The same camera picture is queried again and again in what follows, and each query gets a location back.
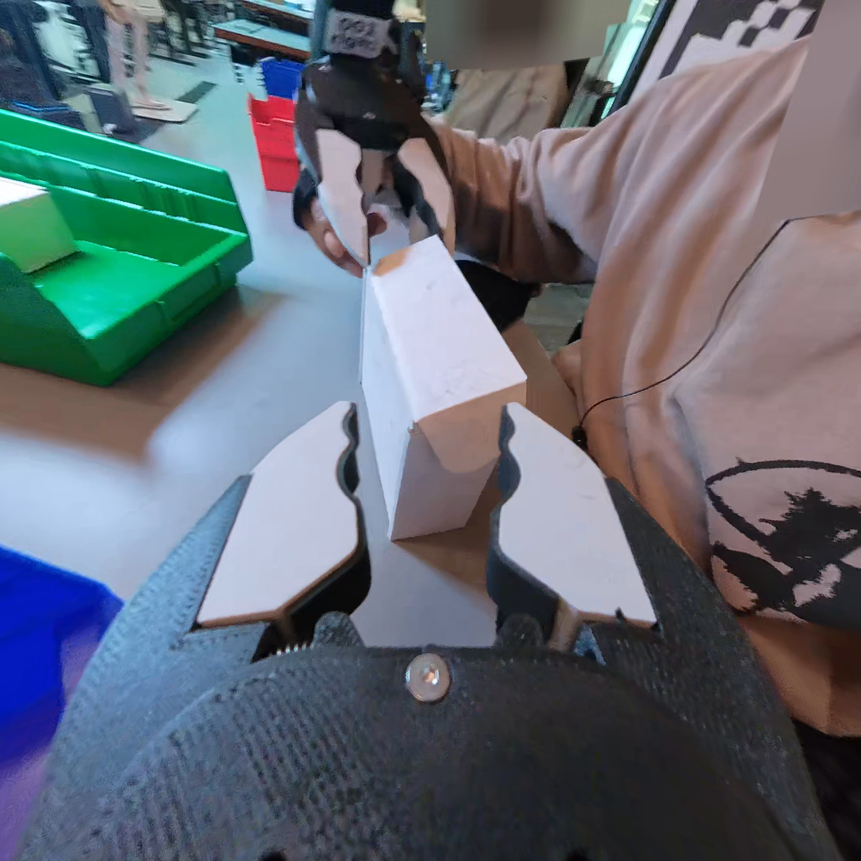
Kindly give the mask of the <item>green plastic bin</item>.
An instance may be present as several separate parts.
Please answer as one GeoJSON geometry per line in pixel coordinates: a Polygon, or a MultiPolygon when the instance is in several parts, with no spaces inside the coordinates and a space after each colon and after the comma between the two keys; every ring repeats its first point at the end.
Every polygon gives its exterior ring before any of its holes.
{"type": "Polygon", "coordinates": [[[236,285],[252,243],[222,169],[2,111],[1,176],[41,186],[77,252],[1,253],[1,360],[113,383],[236,285]]]}

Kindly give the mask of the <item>white cardboard box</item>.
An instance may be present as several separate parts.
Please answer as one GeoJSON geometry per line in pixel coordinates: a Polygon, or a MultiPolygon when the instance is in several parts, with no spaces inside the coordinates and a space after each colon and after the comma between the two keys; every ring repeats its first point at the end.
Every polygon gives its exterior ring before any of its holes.
{"type": "Polygon", "coordinates": [[[469,520],[528,379],[436,236],[366,270],[361,388],[389,540],[469,520]]]}
{"type": "Polygon", "coordinates": [[[1,178],[1,253],[25,274],[77,252],[70,228],[45,188],[1,178]]]}

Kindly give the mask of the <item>black and white marker board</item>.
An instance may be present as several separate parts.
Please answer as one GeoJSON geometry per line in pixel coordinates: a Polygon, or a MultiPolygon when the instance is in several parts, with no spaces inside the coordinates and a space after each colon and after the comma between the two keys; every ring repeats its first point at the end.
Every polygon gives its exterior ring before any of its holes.
{"type": "Polygon", "coordinates": [[[683,2],[672,13],[652,52],[652,78],[780,48],[809,35],[822,3],[818,1],[683,2]]]}

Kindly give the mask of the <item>red plastic bin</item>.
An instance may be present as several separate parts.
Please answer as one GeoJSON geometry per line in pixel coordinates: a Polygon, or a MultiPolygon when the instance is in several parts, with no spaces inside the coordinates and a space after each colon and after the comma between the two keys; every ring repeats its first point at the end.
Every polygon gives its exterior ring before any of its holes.
{"type": "Polygon", "coordinates": [[[296,103],[279,96],[262,100],[248,95],[247,109],[264,188],[293,193],[300,174],[295,145],[296,103]]]}

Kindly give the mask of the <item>background work table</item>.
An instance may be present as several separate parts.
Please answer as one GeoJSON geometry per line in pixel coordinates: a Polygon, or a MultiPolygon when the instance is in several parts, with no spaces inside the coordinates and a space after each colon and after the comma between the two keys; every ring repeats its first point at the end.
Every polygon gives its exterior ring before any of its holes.
{"type": "Polygon", "coordinates": [[[213,24],[213,36],[261,58],[304,63],[310,57],[313,6],[293,2],[232,2],[234,16],[213,24]]]}

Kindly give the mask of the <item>person in beige hoodie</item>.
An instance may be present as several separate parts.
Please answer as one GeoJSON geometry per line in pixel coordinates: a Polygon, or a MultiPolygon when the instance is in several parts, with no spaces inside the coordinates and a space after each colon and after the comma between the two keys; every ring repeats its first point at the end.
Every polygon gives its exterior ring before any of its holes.
{"type": "Polygon", "coordinates": [[[597,264],[590,451],[711,574],[791,715],[859,737],[859,211],[759,212],[808,36],[665,79],[545,154],[597,264]]]}

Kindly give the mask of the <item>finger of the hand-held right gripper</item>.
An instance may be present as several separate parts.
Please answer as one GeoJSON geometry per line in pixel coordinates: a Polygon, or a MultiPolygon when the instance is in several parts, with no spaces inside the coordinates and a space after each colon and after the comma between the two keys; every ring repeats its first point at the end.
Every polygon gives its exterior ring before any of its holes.
{"type": "Polygon", "coordinates": [[[454,196],[444,165],[428,140],[406,140],[394,158],[392,172],[410,242],[436,236],[453,255],[457,235],[454,196]]]}
{"type": "Polygon", "coordinates": [[[363,267],[370,265],[370,237],[364,191],[358,179],[361,146],[334,129],[316,132],[317,197],[344,249],[363,267]]]}

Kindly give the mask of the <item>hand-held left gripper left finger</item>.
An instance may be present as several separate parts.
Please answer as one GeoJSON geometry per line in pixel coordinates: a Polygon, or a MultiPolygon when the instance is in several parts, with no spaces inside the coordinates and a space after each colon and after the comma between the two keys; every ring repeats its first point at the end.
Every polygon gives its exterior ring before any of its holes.
{"type": "Polygon", "coordinates": [[[249,474],[196,616],[202,629],[263,622],[292,644],[368,597],[357,406],[340,401],[286,436],[249,474]]]}

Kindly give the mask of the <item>person's dark trousers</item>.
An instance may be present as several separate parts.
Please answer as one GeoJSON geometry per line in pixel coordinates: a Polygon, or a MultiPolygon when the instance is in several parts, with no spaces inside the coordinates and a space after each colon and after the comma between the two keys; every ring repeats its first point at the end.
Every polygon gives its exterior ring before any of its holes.
{"type": "Polygon", "coordinates": [[[500,333],[522,320],[542,285],[522,283],[496,269],[468,259],[456,259],[460,273],[500,333]]]}

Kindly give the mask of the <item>blue plastic crate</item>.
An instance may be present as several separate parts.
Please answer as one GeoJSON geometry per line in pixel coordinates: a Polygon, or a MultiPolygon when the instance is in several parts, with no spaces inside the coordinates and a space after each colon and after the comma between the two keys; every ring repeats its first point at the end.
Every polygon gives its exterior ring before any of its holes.
{"type": "Polygon", "coordinates": [[[267,96],[296,99],[304,64],[288,59],[265,58],[260,61],[260,70],[267,96]]]}

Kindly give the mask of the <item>person's right forearm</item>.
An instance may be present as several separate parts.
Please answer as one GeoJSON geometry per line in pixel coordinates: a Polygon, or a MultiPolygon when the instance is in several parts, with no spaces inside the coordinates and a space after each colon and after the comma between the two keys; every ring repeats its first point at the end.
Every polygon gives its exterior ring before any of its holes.
{"type": "Polygon", "coordinates": [[[456,249],[521,283],[593,279],[644,137],[622,111],[507,144],[431,123],[446,157],[456,249]]]}

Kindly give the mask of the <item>blue plastic bin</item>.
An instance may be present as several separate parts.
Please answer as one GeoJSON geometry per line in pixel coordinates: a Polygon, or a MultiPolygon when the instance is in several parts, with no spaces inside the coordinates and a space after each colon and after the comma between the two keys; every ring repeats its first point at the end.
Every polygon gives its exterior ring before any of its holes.
{"type": "Polygon", "coordinates": [[[1,548],[1,762],[50,743],[123,601],[101,582],[1,548]]]}

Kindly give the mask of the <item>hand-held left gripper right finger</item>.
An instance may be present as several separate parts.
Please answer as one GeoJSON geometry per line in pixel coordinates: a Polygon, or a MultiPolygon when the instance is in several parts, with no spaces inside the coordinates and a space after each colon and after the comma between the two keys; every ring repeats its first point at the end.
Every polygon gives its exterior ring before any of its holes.
{"type": "Polygon", "coordinates": [[[600,469],[525,406],[501,414],[500,503],[491,513],[487,592],[498,624],[532,618],[567,650],[588,622],[657,623],[600,469]]]}

